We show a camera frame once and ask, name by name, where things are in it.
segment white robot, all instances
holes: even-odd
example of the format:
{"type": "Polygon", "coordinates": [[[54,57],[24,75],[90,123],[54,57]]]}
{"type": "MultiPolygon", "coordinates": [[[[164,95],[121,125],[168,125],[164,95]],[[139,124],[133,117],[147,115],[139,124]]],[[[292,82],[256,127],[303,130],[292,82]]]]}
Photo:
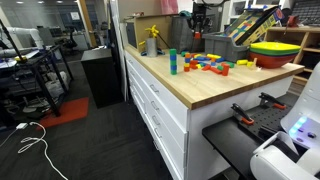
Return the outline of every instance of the white robot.
{"type": "Polygon", "coordinates": [[[251,171],[258,180],[316,180],[320,173],[320,63],[278,132],[253,152],[251,171]],[[280,140],[287,151],[273,142],[280,140]],[[293,141],[308,150],[300,157],[293,141]],[[296,156],[289,158],[289,152],[296,156]]]}

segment drawer handle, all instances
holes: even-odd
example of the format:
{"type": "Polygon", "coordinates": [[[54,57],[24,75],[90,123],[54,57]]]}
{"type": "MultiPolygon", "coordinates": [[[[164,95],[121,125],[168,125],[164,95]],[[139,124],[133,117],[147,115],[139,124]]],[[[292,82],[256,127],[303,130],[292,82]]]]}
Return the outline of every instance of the drawer handle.
{"type": "Polygon", "coordinates": [[[159,123],[159,121],[158,121],[156,116],[152,116],[152,120],[156,125],[160,125],[160,123],[159,123]]]}
{"type": "Polygon", "coordinates": [[[162,138],[162,136],[159,135],[157,128],[154,128],[154,132],[156,133],[156,135],[158,136],[158,138],[162,138]]]}
{"type": "Polygon", "coordinates": [[[154,146],[156,147],[157,151],[159,151],[158,144],[157,144],[155,141],[153,141],[153,144],[154,144],[154,146]]]}
{"type": "Polygon", "coordinates": [[[159,93],[159,90],[153,84],[150,85],[150,88],[153,92],[159,93]]]}
{"type": "Polygon", "coordinates": [[[157,105],[154,101],[151,101],[151,105],[152,105],[153,109],[155,109],[157,111],[159,110],[159,108],[157,107],[157,105]]]}

